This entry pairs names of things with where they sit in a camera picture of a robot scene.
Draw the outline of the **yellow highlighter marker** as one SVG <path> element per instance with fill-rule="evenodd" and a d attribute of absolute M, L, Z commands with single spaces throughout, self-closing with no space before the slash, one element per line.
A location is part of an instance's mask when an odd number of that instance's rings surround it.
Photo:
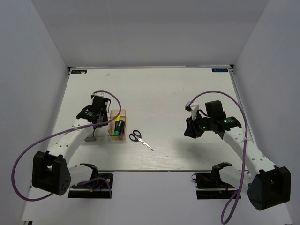
<path fill-rule="evenodd" d="M 116 118 L 116 120 L 115 120 L 115 127 L 114 127 L 114 130 L 117 129 L 117 125 L 118 125 L 118 123 L 119 123 L 120 120 L 121 120 L 121 117 L 118 116 L 118 117 Z"/>

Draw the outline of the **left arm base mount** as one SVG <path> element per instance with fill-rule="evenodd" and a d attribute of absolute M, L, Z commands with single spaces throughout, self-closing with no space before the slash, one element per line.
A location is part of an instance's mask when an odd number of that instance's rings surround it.
<path fill-rule="evenodd" d="M 69 199 L 111 199 L 113 178 L 111 172 L 101 172 L 92 164 L 82 163 L 69 169 L 71 184 Z"/>

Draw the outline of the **purple highlighter marker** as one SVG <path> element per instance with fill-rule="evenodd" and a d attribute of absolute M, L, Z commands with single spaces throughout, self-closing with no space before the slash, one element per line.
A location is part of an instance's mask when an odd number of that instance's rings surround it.
<path fill-rule="evenodd" d="M 124 130 L 125 130 L 125 122 L 122 121 L 121 127 L 120 127 L 120 132 L 119 132 L 119 140 L 123 140 Z"/>

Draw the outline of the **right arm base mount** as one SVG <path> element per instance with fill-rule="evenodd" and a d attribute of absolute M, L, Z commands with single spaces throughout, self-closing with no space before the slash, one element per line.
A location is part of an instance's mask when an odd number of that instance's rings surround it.
<path fill-rule="evenodd" d="M 196 186 L 197 200 L 226 200 L 230 199 L 237 188 L 225 183 L 220 178 L 220 170 L 231 167 L 232 164 L 223 162 L 212 167 L 209 172 L 198 172 L 191 176 Z"/>

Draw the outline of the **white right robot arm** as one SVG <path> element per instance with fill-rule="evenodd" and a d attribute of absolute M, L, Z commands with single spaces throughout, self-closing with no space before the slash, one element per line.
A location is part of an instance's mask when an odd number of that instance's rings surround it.
<path fill-rule="evenodd" d="M 200 109 L 187 106 L 191 112 L 187 118 L 184 136 L 201 137 L 205 131 L 213 131 L 220 136 L 245 161 L 250 176 L 246 182 L 246 191 L 252 205 L 257 210 L 264 210 L 290 201 L 291 173 L 285 167 L 278 167 L 246 138 L 246 132 L 235 117 L 227 117 L 225 112 L 216 117 L 202 117 Z"/>

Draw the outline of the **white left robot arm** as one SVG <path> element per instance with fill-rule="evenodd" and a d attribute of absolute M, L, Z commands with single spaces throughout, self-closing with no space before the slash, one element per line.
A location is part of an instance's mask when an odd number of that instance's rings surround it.
<path fill-rule="evenodd" d="M 111 100 L 103 96 L 92 97 L 92 104 L 84 107 L 76 116 L 71 131 L 47 151 L 38 151 L 33 158 L 32 185 L 56 195 L 79 183 L 94 187 L 99 182 L 98 168 L 81 163 L 69 167 L 70 159 L 84 140 L 94 133 L 96 123 L 108 121 L 107 107 Z"/>

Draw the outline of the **green highlighter marker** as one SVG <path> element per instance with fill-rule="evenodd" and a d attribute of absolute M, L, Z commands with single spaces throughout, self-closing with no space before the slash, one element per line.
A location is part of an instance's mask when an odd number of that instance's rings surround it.
<path fill-rule="evenodd" d="M 122 121 L 123 121 L 123 120 L 120 120 L 120 121 L 119 121 L 119 123 L 118 123 L 118 125 L 117 125 L 117 129 L 114 130 L 114 133 L 113 133 L 114 136 L 119 136 L 119 132 L 120 132 L 120 127 L 121 127 Z"/>

